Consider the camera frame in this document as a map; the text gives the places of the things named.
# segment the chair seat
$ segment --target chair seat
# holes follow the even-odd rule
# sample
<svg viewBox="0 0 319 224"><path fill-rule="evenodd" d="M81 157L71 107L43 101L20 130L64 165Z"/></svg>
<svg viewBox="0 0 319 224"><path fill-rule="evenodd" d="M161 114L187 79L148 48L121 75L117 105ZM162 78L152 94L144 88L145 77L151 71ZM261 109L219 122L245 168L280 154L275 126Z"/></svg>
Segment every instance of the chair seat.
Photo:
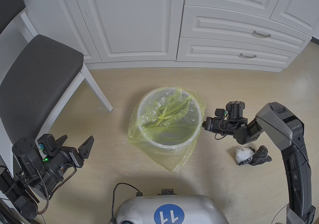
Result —
<svg viewBox="0 0 319 224"><path fill-rule="evenodd" d="M36 139L83 66L83 54L43 35L23 49L0 85L0 118L12 143Z"/></svg>

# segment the drawer handle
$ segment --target drawer handle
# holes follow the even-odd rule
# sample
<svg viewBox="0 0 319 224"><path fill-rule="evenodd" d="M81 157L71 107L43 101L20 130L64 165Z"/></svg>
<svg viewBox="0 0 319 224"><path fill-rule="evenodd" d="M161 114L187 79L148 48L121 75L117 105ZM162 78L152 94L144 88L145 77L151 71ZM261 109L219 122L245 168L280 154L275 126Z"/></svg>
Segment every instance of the drawer handle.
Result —
<svg viewBox="0 0 319 224"><path fill-rule="evenodd" d="M255 35L259 35L259 36L262 36L262 37L271 37L271 34L263 35L263 34L261 34L261 33L257 33L257 31L256 31L256 30L253 32L253 34L255 34Z"/></svg>
<svg viewBox="0 0 319 224"><path fill-rule="evenodd" d="M257 57L257 55L255 54L255 55L253 55L252 57L250 57L250 56L245 56L243 53L240 53L240 56L242 56L242 57L244 57L244 58L248 58L248 59L254 59L254 58L256 58Z"/></svg>

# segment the chair backrest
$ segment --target chair backrest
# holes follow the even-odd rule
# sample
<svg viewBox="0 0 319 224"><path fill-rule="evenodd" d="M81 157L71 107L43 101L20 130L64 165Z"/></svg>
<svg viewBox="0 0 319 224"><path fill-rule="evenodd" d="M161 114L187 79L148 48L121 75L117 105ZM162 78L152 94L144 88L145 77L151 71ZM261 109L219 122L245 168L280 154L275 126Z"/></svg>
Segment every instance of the chair backrest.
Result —
<svg viewBox="0 0 319 224"><path fill-rule="evenodd" d="M0 0L0 34L25 7L23 0Z"/></svg>

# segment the white label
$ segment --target white label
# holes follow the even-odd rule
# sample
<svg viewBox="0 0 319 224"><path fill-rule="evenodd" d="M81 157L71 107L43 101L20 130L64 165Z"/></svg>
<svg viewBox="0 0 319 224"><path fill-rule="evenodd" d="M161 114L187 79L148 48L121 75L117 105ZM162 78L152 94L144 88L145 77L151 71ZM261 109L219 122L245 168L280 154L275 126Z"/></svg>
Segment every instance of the white label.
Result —
<svg viewBox="0 0 319 224"><path fill-rule="evenodd" d="M71 156L71 158L73 159L74 164L75 164L77 167L80 167L79 163L78 163L77 160L75 159L75 156L73 155L72 152L70 152L70 156Z"/></svg>

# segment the light wood floor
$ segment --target light wood floor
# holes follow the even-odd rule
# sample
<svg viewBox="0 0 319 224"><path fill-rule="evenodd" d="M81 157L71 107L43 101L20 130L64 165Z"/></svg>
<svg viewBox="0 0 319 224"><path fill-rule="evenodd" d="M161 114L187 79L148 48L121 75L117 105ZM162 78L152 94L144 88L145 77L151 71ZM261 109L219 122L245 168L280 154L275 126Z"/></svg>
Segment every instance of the light wood floor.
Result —
<svg viewBox="0 0 319 224"><path fill-rule="evenodd" d="M127 128L138 100L148 91L178 85L197 91L207 102L207 116L228 101L246 103L244 116L252 120L268 102L277 101L305 123L305 142L312 167L312 202L319 207L319 46L309 43L281 73L210 68L132 68L91 70L114 110L109 113L83 83L72 96L51 133L68 135L66 146L78 147L95 138L90 158L63 185L44 214L47 224L108 223L116 183L128 182L144 195L162 188L177 194L202 194L213 198L232 224L270 224L288 203L285 170L280 151L263 133L249 144L265 145L273 161L260 166L237 166L235 139L216 141L201 131L195 152L180 173L170 173L127 142ZM115 207L135 196L119 187ZM275 222L285 223L285 210Z"/></svg>

